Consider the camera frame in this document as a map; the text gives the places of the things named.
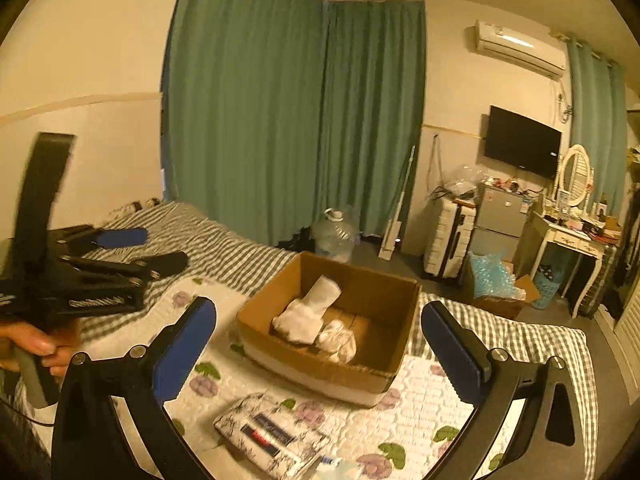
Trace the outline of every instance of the white suitcase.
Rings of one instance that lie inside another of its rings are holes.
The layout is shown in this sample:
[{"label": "white suitcase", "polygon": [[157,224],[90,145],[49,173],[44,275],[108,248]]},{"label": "white suitcase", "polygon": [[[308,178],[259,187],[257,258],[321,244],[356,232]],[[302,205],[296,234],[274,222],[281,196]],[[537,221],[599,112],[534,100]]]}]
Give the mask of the white suitcase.
[{"label": "white suitcase", "polygon": [[424,272],[438,278],[456,278],[471,239],[476,209],[442,197],[430,202]]}]

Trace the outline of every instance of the teal curtain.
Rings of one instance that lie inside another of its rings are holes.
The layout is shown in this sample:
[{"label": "teal curtain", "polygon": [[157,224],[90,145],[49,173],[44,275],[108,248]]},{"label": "teal curtain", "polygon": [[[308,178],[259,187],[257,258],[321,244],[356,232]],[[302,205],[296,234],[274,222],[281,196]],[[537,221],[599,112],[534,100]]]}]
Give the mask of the teal curtain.
[{"label": "teal curtain", "polygon": [[624,200],[626,153],[625,83],[622,68],[592,56],[588,44],[568,47],[574,116],[571,144],[587,150],[594,168],[591,194],[595,202],[605,193],[611,214],[618,215]]},{"label": "teal curtain", "polygon": [[178,0],[170,197],[273,244],[314,219],[323,0]]},{"label": "teal curtain", "polygon": [[325,41],[316,214],[349,205],[382,235],[420,135],[424,3],[329,2]]}]

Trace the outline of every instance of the air conditioner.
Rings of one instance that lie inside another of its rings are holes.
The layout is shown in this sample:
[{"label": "air conditioner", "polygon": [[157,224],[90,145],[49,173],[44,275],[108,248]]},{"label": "air conditioner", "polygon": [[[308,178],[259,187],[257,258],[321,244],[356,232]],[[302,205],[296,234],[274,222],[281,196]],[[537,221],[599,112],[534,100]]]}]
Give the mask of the air conditioner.
[{"label": "air conditioner", "polygon": [[564,51],[515,30],[476,22],[476,52],[497,57],[560,79],[566,69]]}]

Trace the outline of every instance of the person's hand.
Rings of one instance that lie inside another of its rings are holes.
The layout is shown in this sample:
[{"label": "person's hand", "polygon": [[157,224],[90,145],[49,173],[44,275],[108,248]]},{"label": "person's hand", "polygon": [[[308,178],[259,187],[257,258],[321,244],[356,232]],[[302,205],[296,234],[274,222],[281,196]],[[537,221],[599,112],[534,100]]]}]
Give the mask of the person's hand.
[{"label": "person's hand", "polygon": [[23,321],[0,322],[0,368],[18,372],[20,367],[13,355],[12,342],[41,356],[42,365],[49,368],[51,375],[63,377],[80,344],[78,320],[53,330],[49,335]]}]

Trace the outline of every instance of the table leg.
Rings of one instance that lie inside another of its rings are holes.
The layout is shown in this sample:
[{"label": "table leg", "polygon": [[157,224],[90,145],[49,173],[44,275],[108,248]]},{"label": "table leg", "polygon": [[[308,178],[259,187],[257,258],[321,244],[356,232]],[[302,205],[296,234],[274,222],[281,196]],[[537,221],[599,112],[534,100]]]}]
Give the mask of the table leg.
[{"label": "table leg", "polygon": [[578,260],[576,261],[573,270],[571,271],[571,275],[569,276],[569,280],[566,282],[564,286],[564,290],[562,291],[562,297],[566,296],[566,292],[569,290],[569,287],[574,282],[575,273],[578,272],[578,267],[580,267],[580,263],[582,262],[582,253],[578,254]]},{"label": "table leg", "polygon": [[596,263],[593,266],[593,272],[591,273],[591,276],[587,280],[587,283],[584,285],[584,289],[580,293],[580,296],[578,296],[578,300],[575,302],[574,311],[571,314],[572,318],[575,319],[575,317],[578,316],[578,307],[580,307],[580,304],[582,303],[582,300],[587,295],[587,292],[591,288],[591,285],[593,285],[593,282],[596,281],[596,278],[597,278],[601,268],[602,268],[602,256],[599,257],[599,258],[596,258]]},{"label": "table leg", "polygon": [[536,275],[536,271],[538,270],[538,266],[540,264],[540,261],[542,260],[542,256],[545,254],[545,249],[546,249],[546,244],[548,243],[548,238],[547,235],[545,234],[545,237],[542,238],[542,243],[540,244],[540,248],[538,249],[538,255],[536,256],[536,261],[533,263],[533,268],[531,269],[531,272],[529,273],[529,277],[533,280],[533,277]]}]

